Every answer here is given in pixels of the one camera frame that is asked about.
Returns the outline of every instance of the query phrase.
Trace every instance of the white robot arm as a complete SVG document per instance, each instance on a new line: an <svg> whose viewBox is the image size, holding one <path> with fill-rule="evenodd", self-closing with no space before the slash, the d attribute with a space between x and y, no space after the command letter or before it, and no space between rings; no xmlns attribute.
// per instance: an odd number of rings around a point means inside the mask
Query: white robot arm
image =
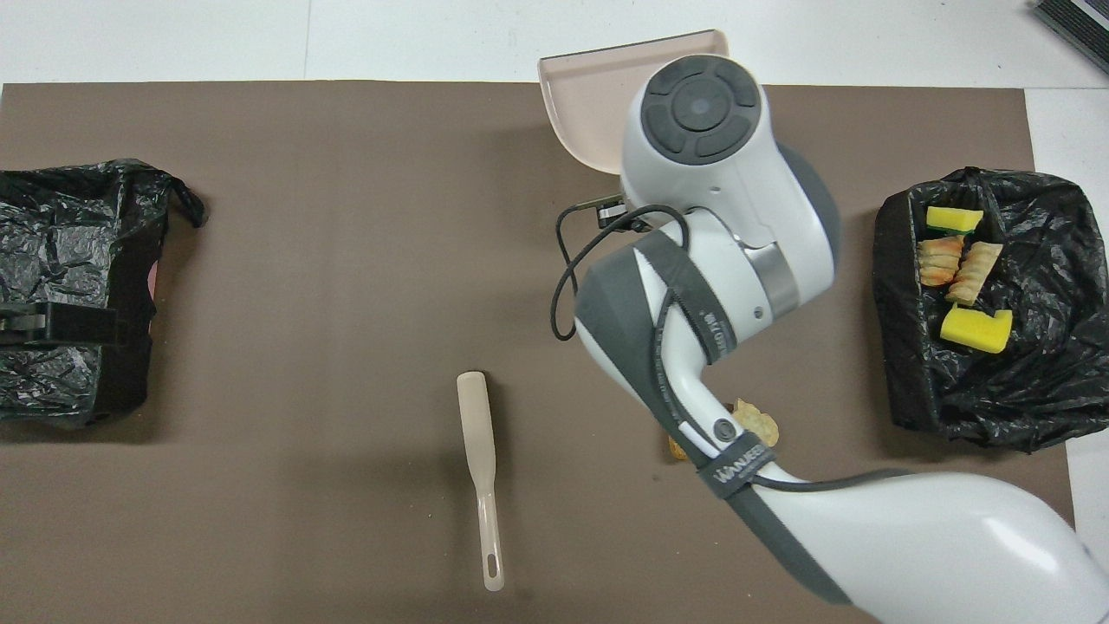
<svg viewBox="0 0 1109 624"><path fill-rule="evenodd" d="M577 333L797 581L889 624L1109 621L1109 576L1035 497L964 474L803 482L701 382L834 276L831 197L774 141L743 68L665 65L632 103L622 153L627 216L655 228L593 263Z"/></svg>

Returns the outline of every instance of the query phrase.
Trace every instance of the sponge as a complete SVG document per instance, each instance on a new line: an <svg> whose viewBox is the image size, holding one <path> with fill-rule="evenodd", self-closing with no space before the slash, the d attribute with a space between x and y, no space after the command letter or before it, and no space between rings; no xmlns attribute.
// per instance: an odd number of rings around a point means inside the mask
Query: sponge
<svg viewBox="0 0 1109 624"><path fill-rule="evenodd" d="M944 207L929 205L924 216L925 223L934 229L944 229L957 234L969 234L978 226L983 215L980 209L964 209L962 207Z"/></svg>
<svg viewBox="0 0 1109 624"><path fill-rule="evenodd" d="M939 338L986 354L1000 354L1009 342L1011 330L1013 309L998 309L990 317L985 311L959 307L956 303L944 318Z"/></svg>

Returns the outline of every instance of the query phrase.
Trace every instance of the pasta piece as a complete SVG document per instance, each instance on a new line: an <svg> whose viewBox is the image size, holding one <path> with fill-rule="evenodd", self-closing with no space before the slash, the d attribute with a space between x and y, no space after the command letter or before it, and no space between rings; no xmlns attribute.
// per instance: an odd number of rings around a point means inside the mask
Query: pasta piece
<svg viewBox="0 0 1109 624"><path fill-rule="evenodd" d="M920 241L916 244L920 264L920 283L942 286L955 278L963 257L963 236L946 236Z"/></svg>
<svg viewBox="0 0 1109 624"><path fill-rule="evenodd" d="M963 266L955 274L955 280L947 290L947 300L962 305L974 305L981 291L981 286L986 283L986 276L994 268L998 256L1001 255L1001 245L978 241L970 245Z"/></svg>

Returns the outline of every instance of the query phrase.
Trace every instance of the plastic bag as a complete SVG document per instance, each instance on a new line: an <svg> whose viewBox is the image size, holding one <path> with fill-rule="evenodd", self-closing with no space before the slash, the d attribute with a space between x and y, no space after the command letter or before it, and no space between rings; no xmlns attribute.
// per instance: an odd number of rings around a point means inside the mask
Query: plastic bag
<svg viewBox="0 0 1109 624"><path fill-rule="evenodd" d="M1003 243L975 307L1011 309L1001 354L939 338L952 304L922 286L929 205L985 211L971 239ZM967 167L886 200L874 300L895 424L1032 452L1109 426L1106 254L1081 188L1054 175Z"/></svg>
<svg viewBox="0 0 1109 624"><path fill-rule="evenodd" d="M146 399L171 204L203 224L184 183L136 160L0 172L0 421L79 428Z"/></svg>

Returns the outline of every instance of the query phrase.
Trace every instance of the white surface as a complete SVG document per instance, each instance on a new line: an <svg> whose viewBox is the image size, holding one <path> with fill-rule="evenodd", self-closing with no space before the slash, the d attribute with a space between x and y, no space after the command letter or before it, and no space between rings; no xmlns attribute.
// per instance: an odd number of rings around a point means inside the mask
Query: white surface
<svg viewBox="0 0 1109 624"><path fill-rule="evenodd" d="M0 0L0 82L304 75L308 0Z"/></svg>
<svg viewBox="0 0 1109 624"><path fill-rule="evenodd" d="M1025 93L1036 166L1082 186L1109 234L1109 90ZM1109 570L1109 431L1067 443L1078 532Z"/></svg>
<svg viewBox="0 0 1109 624"><path fill-rule="evenodd" d="M540 57L719 28L767 83L1029 91L1040 170L1106 209L1109 76L1025 0L0 0L0 83L535 81ZM1068 444L1078 530L1109 565L1109 434Z"/></svg>
<svg viewBox="0 0 1109 624"><path fill-rule="evenodd" d="M1024 0L313 0L306 75L533 81L542 57L708 28L775 84L1109 86Z"/></svg>

